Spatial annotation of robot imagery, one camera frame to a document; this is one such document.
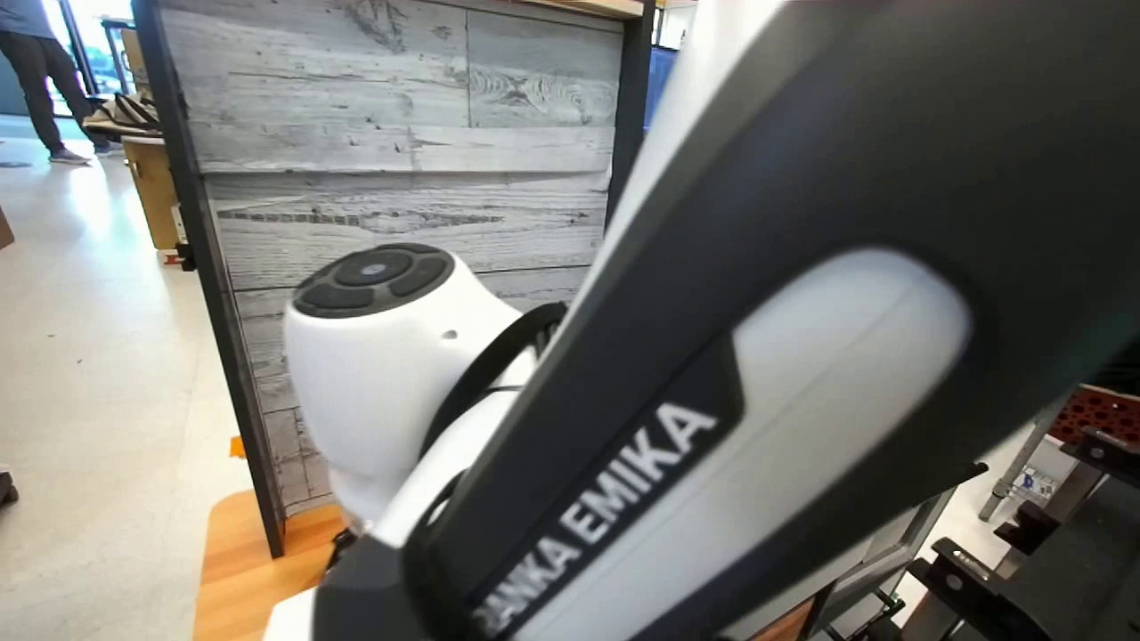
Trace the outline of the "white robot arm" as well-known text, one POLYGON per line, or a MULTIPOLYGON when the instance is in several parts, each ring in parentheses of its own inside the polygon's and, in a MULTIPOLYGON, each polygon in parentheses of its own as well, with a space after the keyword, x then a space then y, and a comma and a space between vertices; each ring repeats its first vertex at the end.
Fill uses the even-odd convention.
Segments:
POLYGON ((744 641, 1140 336, 1140 0, 704 0, 599 257, 347 254, 284 365, 356 532, 263 641, 744 641))

